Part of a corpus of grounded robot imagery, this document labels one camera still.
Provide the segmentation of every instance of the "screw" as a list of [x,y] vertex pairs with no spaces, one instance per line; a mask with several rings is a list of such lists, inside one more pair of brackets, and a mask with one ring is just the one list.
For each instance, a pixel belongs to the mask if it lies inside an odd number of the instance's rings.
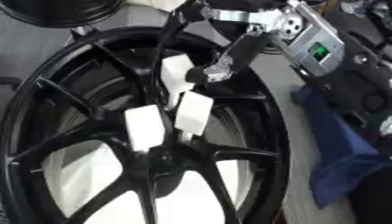
[[353,61],[358,65],[363,65],[368,61],[368,57],[365,53],[359,53],[353,57]]

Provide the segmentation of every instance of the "white foam block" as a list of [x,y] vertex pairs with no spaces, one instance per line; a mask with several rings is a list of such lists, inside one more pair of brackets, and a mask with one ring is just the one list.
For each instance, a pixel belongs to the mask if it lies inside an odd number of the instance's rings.
[[169,108],[177,106],[181,93],[193,89],[194,83],[186,81],[186,73],[193,67],[186,54],[163,59],[161,79],[170,93]]
[[192,91],[185,92],[177,111],[176,129],[201,136],[207,126],[213,105],[212,98]]
[[125,120],[129,140],[135,151],[148,151],[164,142],[165,126],[157,105],[128,109],[125,111]]

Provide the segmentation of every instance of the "black alloy wheel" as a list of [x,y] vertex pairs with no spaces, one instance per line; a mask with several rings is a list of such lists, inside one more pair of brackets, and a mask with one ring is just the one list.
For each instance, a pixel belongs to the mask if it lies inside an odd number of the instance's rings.
[[[0,136],[1,194],[13,224],[85,223],[127,191],[137,194],[145,223],[158,223],[156,198],[175,191],[185,171],[195,171],[206,181],[226,223],[274,221],[288,185],[290,145],[276,102],[250,68],[231,80],[194,89],[214,98],[210,123],[220,123],[231,143],[219,143],[214,139],[219,131],[212,130],[182,144],[172,128],[175,111],[162,111],[168,130],[164,144],[148,154],[131,149],[123,112],[145,104],[145,83],[160,32],[134,27],[82,37],[51,57],[19,88]],[[211,41],[182,33],[164,54],[187,53],[199,66],[210,63],[220,50]],[[210,123],[207,130],[214,129]],[[108,145],[122,173],[65,215],[49,189],[42,163],[49,155],[86,141]],[[65,164],[91,151],[78,149]],[[238,167],[248,169],[252,179],[239,204],[230,198],[217,169],[216,162],[222,160],[247,161]]]

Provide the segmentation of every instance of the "blue cloth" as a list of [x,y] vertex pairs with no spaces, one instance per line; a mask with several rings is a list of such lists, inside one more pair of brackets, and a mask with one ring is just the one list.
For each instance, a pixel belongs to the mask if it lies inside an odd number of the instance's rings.
[[292,99],[307,112],[321,152],[320,164],[311,175],[311,190],[318,207],[345,196],[369,174],[392,165],[310,87],[292,93]]

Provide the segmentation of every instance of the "gray floor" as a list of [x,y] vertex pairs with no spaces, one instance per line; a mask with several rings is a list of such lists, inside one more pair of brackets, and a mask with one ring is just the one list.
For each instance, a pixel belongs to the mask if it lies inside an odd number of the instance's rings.
[[[165,20],[162,12],[146,8],[124,9],[109,20],[99,24],[101,29],[125,25],[161,25]],[[219,43],[227,43],[207,24],[196,24],[190,29]],[[0,14],[0,74],[25,78],[44,60],[60,49],[67,40],[67,31],[42,29],[22,24]],[[287,122],[292,147],[292,174],[284,210],[290,224],[354,224],[354,217],[345,199],[337,201],[325,210],[318,210],[309,190],[309,177],[319,160],[309,124],[303,111],[289,98],[292,86],[301,85],[301,80],[290,70],[281,56],[260,55],[252,67],[262,76],[283,111]],[[12,91],[0,88],[2,103],[0,116],[4,112]]]

